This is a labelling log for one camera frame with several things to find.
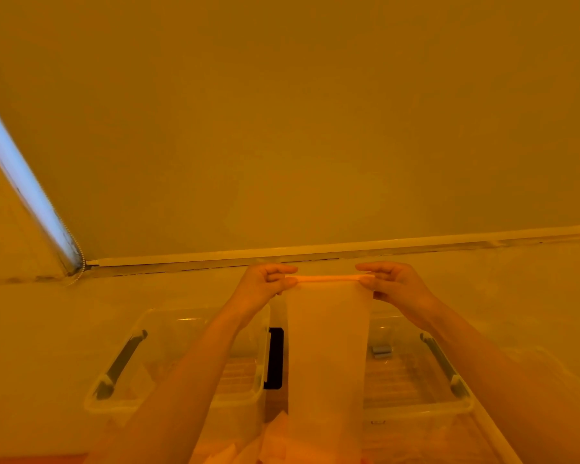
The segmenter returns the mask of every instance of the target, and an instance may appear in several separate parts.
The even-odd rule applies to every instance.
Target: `person's right hand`
[[[357,270],[373,276],[362,276],[359,282],[372,290],[374,299],[398,308],[418,328],[432,333],[432,322],[446,306],[427,288],[408,264],[399,262],[365,262]]]

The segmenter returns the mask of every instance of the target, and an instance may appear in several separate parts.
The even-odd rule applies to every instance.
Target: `wall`
[[[501,346],[538,344],[580,377],[580,242],[397,257]],[[355,260],[304,262],[352,273]],[[0,286],[0,455],[85,452],[101,422],[83,410],[95,377],[151,307],[218,305],[243,268]],[[273,302],[285,324],[283,299]]]
[[[64,267],[0,169],[0,283],[62,278]]]
[[[0,115],[89,259],[578,225],[580,0],[0,0]]]

